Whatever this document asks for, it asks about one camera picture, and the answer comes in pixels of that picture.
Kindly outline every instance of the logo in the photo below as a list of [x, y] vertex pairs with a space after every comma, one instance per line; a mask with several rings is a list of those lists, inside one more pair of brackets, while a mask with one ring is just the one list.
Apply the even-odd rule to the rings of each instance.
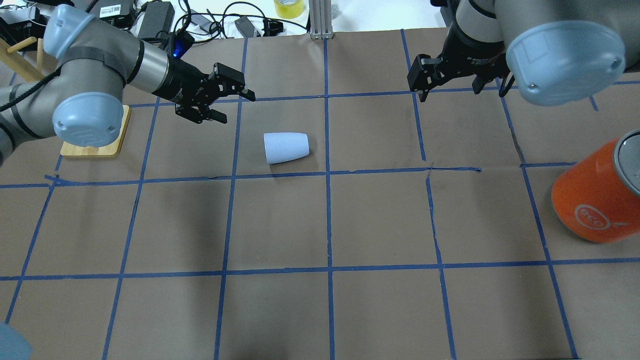
[[611, 227], [611, 222], [600, 210], [590, 205], [578, 205], [575, 208], [575, 219], [592, 230], [606, 230]]

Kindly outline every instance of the orange cup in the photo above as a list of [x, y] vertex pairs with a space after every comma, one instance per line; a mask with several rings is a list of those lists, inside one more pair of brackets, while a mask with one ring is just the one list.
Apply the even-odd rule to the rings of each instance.
[[551, 199], [562, 223], [589, 241], [640, 233], [640, 130], [611, 140], [560, 175]]

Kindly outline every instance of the white cup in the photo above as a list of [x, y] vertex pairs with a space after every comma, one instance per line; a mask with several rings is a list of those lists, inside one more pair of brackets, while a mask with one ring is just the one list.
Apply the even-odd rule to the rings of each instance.
[[264, 134], [267, 164], [283, 163], [309, 155], [309, 138], [302, 133]]

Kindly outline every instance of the yellow tape roll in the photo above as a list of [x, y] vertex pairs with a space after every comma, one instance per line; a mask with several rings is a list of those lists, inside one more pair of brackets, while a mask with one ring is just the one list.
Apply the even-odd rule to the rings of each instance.
[[273, 0], [276, 6], [276, 13], [283, 19], [293, 19], [299, 17], [305, 9], [302, 0]]

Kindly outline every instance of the light blue joint cap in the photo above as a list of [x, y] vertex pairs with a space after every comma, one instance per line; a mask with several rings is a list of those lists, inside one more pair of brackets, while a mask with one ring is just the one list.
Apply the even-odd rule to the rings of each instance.
[[72, 145], [101, 147], [118, 138], [123, 113], [122, 102], [112, 95], [85, 92], [58, 105], [53, 129]]
[[9, 325], [0, 323], [0, 360], [29, 360], [31, 345]]
[[626, 67], [625, 44], [595, 22], [550, 22], [518, 35], [507, 49], [507, 64], [525, 100], [555, 106], [613, 84]]
[[93, 18], [92, 14], [73, 6], [56, 6], [44, 31], [44, 51], [60, 59]]

